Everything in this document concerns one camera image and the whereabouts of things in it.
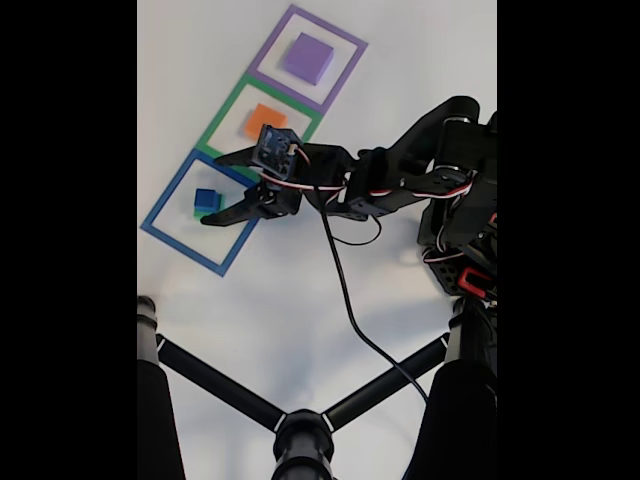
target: green tape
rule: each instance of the green tape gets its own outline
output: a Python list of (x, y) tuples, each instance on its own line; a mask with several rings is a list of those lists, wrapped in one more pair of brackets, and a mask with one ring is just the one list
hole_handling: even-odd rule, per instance
[[(198, 150), (206, 153), (207, 155), (213, 157), (214, 159), (221, 157), (225, 153), (231, 153), (231, 152), (219, 152), (218, 150), (211, 148), (209, 145), (207, 145), (207, 140), (211, 138), (211, 135), (213, 135), (213, 132), (216, 131), (216, 129), (224, 119), (225, 115), (229, 113), (231, 106), (234, 104), (236, 99), (242, 93), (242, 90), (244, 89), (244, 87), (246, 87), (247, 85), (251, 85), (257, 88), (258, 90), (262, 90), (263, 92), (272, 96), (273, 98), (280, 100), (282, 103), (289, 105), (290, 107), (295, 108), (296, 110), (308, 116), (311, 119), (311, 123), (309, 124), (307, 129), (304, 131), (300, 139), (303, 142), (308, 142), (311, 139), (311, 136), (315, 133), (316, 129), (320, 125), (320, 122), (322, 121), (323, 115), (321, 113), (318, 113), (315, 110), (312, 110), (311, 108), (309, 108), (308, 106), (298, 102), (297, 100), (294, 100), (293, 98), (288, 97), (284, 93), (276, 90), (275, 88), (271, 87), (270, 85), (267, 85), (266, 83), (261, 82), (260, 80), (252, 77), (251, 75), (244, 74), (240, 79), (240, 81), (233, 88), (233, 90), (231, 91), (231, 94), (227, 97), (227, 99), (225, 100), (220, 110), (218, 110), (218, 113), (216, 113), (216, 116), (213, 117), (213, 120), (211, 121), (211, 123), (209, 124), (205, 132), (202, 134), (202, 136), (200, 137), (200, 140), (198, 140), (198, 143), (196, 144), (196, 148)], [(260, 177), (258, 176), (258, 174), (253, 170), (248, 169), (247, 167), (231, 167), (231, 168), (236, 172), (238, 172), (240, 175), (247, 177), (249, 180), (252, 180), (256, 183), (260, 181)]]

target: tripod leg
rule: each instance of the tripod leg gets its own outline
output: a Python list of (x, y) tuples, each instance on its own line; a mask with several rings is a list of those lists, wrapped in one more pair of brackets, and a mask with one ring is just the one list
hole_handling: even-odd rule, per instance
[(158, 365), (155, 305), (138, 297), (137, 479), (184, 480), (167, 376)]
[[(484, 305), (461, 300), (403, 480), (496, 478), (498, 380), (487, 354), (492, 340), (479, 317)], [(497, 334), (494, 340), (497, 350)]]

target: white table surface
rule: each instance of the white table surface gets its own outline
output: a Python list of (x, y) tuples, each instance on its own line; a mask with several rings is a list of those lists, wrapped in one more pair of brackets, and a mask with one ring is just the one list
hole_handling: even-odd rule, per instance
[[(138, 226), (287, 9), (288, 0), (138, 0)], [(390, 146), (453, 95), (497, 109), (495, 0), (300, 0), (369, 47), (312, 141)], [(447, 330), (452, 300), (419, 262), (427, 201), (338, 245), (362, 329), (396, 359)], [(370, 238), (373, 223), (332, 219)], [(355, 335), (318, 213), (261, 221), (224, 278), (138, 228), (138, 293), (159, 331), (285, 411), (324, 411), (389, 365)], [(274, 436), (167, 370), (189, 480), (264, 480)], [(420, 379), (430, 388), (433, 372)], [(400, 479), (423, 415), (412, 387), (334, 435), (334, 475)]]

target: purple square outline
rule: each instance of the purple square outline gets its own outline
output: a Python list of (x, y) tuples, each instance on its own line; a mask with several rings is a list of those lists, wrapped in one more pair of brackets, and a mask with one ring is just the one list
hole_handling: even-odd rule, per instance
[[(302, 95), (301, 93), (298, 93), (292, 88), (287, 87), (286, 85), (281, 84), (280, 82), (272, 79), (271, 77), (268, 77), (267, 75), (258, 72), (258, 66), (260, 65), (260, 62), (262, 62), (265, 55), (271, 49), (274, 42), (276, 41), (276, 39), (284, 29), (285, 25), (294, 14), (300, 15), (301, 17), (306, 18), (307, 20), (315, 23), (316, 25), (324, 28), (325, 30), (328, 30), (331, 33), (335, 33), (339, 37), (342, 37), (345, 40), (355, 44), (357, 47), (355, 53), (349, 60), (349, 63), (347, 64), (345, 69), (342, 71), (342, 74), (340, 74), (340, 78), (338, 78), (338, 81), (333, 86), (333, 88), (329, 92), (329, 95), (327, 95), (327, 98), (322, 104), (314, 102), (310, 98)], [(273, 29), (273, 32), (271, 32), (271, 35), (269, 35), (269, 38), (267, 39), (265, 44), (262, 46), (262, 48), (258, 52), (258, 55), (256, 55), (256, 58), (254, 58), (253, 62), (251, 62), (251, 65), (249, 65), (249, 69), (247, 70), (247, 73), (257, 78), (258, 80), (266, 83), (267, 85), (277, 88), (282, 93), (288, 95), (294, 100), (297, 100), (298, 102), (324, 115), (325, 113), (327, 113), (327, 111), (329, 110), (329, 107), (338, 96), (338, 93), (340, 93), (340, 90), (342, 90), (342, 87), (344, 86), (347, 79), (349, 78), (349, 75), (351, 75), (351, 72), (353, 72), (353, 69), (356, 68), (356, 64), (360, 60), (360, 57), (362, 57), (362, 54), (364, 53), (368, 45), (369, 44), (367, 42), (354, 37), (350, 33), (347, 33), (344, 30), (341, 30), (334, 25), (331, 25), (329, 22), (326, 22), (325, 20), (322, 20), (321, 18), (316, 17), (315, 15), (307, 12), (306, 10), (303, 10), (300, 7), (297, 7), (295, 5), (291, 5), (289, 6), (284, 16), (280, 19), (280, 21), (276, 25), (276, 28)]]

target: blue tape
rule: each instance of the blue tape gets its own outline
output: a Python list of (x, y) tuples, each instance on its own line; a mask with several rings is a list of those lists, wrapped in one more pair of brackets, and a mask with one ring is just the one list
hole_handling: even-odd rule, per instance
[(254, 227), (258, 223), (258, 219), (251, 220), (247, 223), (247, 225), (242, 230), (242, 233), (240, 234), (236, 242), (233, 244), (233, 247), (231, 247), (231, 250), (229, 250), (229, 253), (227, 253), (227, 256), (225, 257), (222, 264), (215, 263), (213, 260), (208, 259), (204, 255), (201, 255), (195, 250), (187, 247), (185, 244), (179, 242), (175, 238), (159, 230), (157, 227), (153, 226), (154, 220), (156, 219), (156, 217), (158, 216), (162, 208), (165, 206), (165, 204), (167, 203), (167, 201), (175, 191), (176, 187), (180, 184), (180, 182), (186, 175), (189, 168), (191, 168), (191, 165), (193, 164), (193, 162), (196, 160), (201, 160), (202, 162), (206, 163), (214, 170), (217, 170), (218, 172), (226, 175), (227, 177), (235, 180), (236, 182), (242, 184), (247, 188), (253, 187), (255, 185), (255, 182), (253, 182), (252, 180), (249, 180), (247, 177), (245, 177), (244, 175), (241, 175), (235, 170), (229, 167), (222, 167), (220, 165), (216, 165), (213, 157), (210, 157), (206, 153), (201, 152), (200, 150), (197, 150), (194, 148), (193, 150), (191, 150), (191, 153), (189, 154), (189, 156), (186, 158), (184, 163), (180, 166), (180, 168), (178, 169), (174, 177), (171, 179), (171, 182), (169, 182), (169, 185), (167, 186), (167, 188), (165, 188), (164, 192), (162, 192), (162, 195), (160, 195), (160, 198), (158, 199), (156, 204), (153, 206), (153, 208), (151, 209), (147, 217), (144, 219), (144, 221), (142, 222), (142, 225), (140, 225), (140, 228), (145, 232), (149, 233), (150, 235), (154, 236), (161, 242), (166, 243), (167, 245), (176, 249), (183, 255), (189, 257), (194, 262), (197, 262), (203, 267), (208, 268), (209, 270), (211, 270), (214, 273), (217, 273), (221, 277), (224, 277), (225, 273), (227, 273), (227, 270), (235, 260), (238, 253), (240, 253), (240, 250), (242, 249), (242, 246), (244, 245), (244, 243), (247, 241), (247, 238), (249, 238), (249, 235), (251, 235), (251, 232), (253, 231)]

